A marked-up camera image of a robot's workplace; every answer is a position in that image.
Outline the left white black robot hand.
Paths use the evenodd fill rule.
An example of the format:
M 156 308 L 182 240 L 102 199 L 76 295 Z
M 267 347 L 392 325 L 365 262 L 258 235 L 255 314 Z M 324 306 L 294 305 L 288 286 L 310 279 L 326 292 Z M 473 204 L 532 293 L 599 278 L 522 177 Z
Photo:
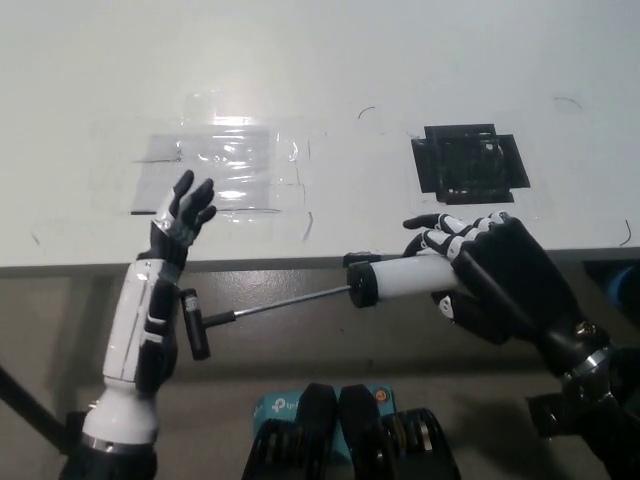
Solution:
M 191 191 L 194 179 L 194 172 L 187 170 L 172 187 L 151 222 L 150 247 L 139 259 L 163 260 L 184 269 L 190 247 L 217 213 L 214 181 L 207 178 Z

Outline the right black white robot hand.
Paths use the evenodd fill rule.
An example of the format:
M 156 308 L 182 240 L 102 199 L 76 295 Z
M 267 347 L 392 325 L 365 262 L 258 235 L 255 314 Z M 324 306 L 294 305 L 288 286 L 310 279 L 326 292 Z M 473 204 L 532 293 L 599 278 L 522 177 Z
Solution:
M 403 226 L 419 232 L 404 256 L 430 249 L 450 262 L 463 288 L 432 298 L 456 325 L 494 345 L 509 339 L 533 345 L 555 376 L 610 347 L 610 336 L 587 319 L 569 284 L 518 218 L 500 211 L 468 223 L 436 213 Z

